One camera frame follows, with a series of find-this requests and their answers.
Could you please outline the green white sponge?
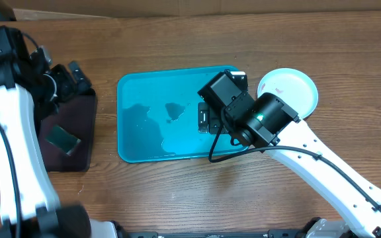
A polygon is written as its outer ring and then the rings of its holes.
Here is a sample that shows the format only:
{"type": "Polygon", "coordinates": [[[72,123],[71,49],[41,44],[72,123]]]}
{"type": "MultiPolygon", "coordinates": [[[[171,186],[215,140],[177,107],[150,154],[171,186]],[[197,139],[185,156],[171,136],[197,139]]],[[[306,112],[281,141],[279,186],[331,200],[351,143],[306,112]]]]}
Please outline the green white sponge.
{"type": "Polygon", "coordinates": [[[75,148],[80,144],[81,140],[70,134],[59,125],[55,125],[46,136],[46,141],[56,146],[66,155],[71,155],[75,148]]]}

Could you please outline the light blue plate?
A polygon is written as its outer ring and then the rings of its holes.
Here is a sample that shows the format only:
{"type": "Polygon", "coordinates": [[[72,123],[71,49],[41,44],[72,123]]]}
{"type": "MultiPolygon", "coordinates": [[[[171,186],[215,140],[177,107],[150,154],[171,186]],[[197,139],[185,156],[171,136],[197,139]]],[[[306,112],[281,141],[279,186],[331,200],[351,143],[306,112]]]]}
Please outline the light blue plate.
{"type": "Polygon", "coordinates": [[[311,78],[291,68],[275,69],[263,76],[257,87],[257,97],[263,93],[276,95],[302,119],[314,112],[319,101],[318,89],[311,78]]]}

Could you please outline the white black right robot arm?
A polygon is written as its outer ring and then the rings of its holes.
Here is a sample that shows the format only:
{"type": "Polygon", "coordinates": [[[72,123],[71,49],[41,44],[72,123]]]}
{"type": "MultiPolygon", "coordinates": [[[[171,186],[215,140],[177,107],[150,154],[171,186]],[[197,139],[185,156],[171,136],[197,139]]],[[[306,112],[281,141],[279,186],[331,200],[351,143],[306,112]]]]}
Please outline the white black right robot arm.
{"type": "Polygon", "coordinates": [[[253,99],[246,92],[200,97],[220,117],[220,127],[246,149],[217,159],[266,153],[296,173],[342,217],[341,231],[326,231],[315,222],[305,237],[381,237],[381,189],[328,148],[282,99],[266,93],[253,99]]]}

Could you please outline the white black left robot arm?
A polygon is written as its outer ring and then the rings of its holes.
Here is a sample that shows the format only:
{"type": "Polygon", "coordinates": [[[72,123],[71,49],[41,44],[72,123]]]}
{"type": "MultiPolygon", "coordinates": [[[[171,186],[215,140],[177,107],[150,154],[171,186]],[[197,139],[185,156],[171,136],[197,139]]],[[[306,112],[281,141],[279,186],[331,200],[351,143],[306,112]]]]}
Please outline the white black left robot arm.
{"type": "Polygon", "coordinates": [[[35,110],[51,106],[64,78],[50,75],[42,50],[0,54],[0,237],[126,237],[113,221],[62,207],[44,167],[35,110]]]}

